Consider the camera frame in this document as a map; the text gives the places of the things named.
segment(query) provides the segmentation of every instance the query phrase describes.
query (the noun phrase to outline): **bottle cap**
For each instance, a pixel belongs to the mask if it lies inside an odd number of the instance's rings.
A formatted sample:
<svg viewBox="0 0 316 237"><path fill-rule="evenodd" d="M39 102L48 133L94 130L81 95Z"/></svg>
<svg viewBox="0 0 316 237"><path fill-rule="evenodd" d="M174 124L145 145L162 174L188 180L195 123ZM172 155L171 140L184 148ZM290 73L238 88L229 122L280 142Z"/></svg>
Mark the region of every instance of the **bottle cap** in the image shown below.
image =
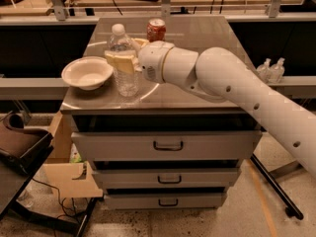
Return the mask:
<svg viewBox="0 0 316 237"><path fill-rule="evenodd" d="M266 66L270 66L270 62L271 62L271 60L269 58L267 58L266 61L265 61L265 65Z"/></svg>
<svg viewBox="0 0 316 237"><path fill-rule="evenodd" d="M115 36L121 36L125 34L125 27L122 24L112 25L112 33Z"/></svg>
<svg viewBox="0 0 316 237"><path fill-rule="evenodd" d="M284 64L284 61L285 61L284 58L280 58L280 59L277 61L277 64L283 65L283 64Z"/></svg>

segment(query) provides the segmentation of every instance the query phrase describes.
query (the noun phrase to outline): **plastic water bottle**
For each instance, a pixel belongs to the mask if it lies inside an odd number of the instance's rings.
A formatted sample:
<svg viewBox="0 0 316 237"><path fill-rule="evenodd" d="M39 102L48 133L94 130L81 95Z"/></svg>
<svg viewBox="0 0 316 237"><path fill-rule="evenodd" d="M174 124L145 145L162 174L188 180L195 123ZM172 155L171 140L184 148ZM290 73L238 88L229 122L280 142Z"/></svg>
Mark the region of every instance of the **plastic water bottle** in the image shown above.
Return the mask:
<svg viewBox="0 0 316 237"><path fill-rule="evenodd" d="M260 65L260 66L257 68L257 72L258 72L260 78L261 78L265 83L268 82L268 74L269 74L270 62L271 62L271 60L267 58L266 61L265 61L265 63L262 64L262 65Z"/></svg>
<svg viewBox="0 0 316 237"><path fill-rule="evenodd" d="M132 63L133 58L137 56L135 48L135 43L126 34L124 25L113 25L109 39L110 52L106 52L106 58L114 68L118 92L124 97L132 97L138 92L138 74Z"/></svg>
<svg viewBox="0 0 316 237"><path fill-rule="evenodd" d="M280 58L275 65L269 68L269 82L278 83L285 71L283 64L285 59Z"/></svg>

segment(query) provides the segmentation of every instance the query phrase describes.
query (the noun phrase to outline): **drawer handle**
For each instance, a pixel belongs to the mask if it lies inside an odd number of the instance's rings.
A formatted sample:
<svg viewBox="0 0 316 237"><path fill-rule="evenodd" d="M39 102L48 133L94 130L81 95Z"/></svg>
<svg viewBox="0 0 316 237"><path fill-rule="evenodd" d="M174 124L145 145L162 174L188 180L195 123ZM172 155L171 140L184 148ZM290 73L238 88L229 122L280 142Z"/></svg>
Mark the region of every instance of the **drawer handle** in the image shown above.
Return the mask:
<svg viewBox="0 0 316 237"><path fill-rule="evenodd" d="M154 149L157 151L181 151L182 149L184 149L184 142L180 141L180 144L178 147L161 147L161 146L158 146L157 141L154 141L153 146L154 146Z"/></svg>
<svg viewBox="0 0 316 237"><path fill-rule="evenodd" d="M176 198L174 203L164 203L164 202L161 201L161 199L158 199L158 203L159 203L159 206L162 206L162 207L177 206L178 205L178 199Z"/></svg>
<svg viewBox="0 0 316 237"><path fill-rule="evenodd" d="M179 180L177 181L163 181L161 180L160 176L158 176L158 183L162 185L177 185L182 181L182 177L179 176Z"/></svg>

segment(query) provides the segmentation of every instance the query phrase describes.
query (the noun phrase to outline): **soda can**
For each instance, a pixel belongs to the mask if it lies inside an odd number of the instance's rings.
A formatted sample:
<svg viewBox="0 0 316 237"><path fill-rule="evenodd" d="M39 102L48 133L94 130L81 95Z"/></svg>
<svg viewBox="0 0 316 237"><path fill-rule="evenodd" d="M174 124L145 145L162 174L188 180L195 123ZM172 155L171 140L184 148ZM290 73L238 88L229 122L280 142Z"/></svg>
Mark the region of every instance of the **soda can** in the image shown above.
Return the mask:
<svg viewBox="0 0 316 237"><path fill-rule="evenodd" d="M147 39L149 42L165 40L166 24L162 19L151 19L147 24Z"/></svg>

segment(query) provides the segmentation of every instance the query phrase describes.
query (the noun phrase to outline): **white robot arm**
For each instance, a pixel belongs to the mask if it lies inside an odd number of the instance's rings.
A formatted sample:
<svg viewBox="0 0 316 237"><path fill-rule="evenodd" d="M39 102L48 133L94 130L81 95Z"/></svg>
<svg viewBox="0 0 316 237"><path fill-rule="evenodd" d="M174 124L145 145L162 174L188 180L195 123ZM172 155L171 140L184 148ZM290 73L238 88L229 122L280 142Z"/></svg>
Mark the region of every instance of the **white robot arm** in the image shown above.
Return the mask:
<svg viewBox="0 0 316 237"><path fill-rule="evenodd" d="M214 47L198 56L155 41L138 53L138 59L147 80L242 108L316 178L316 116L262 82L233 53Z"/></svg>

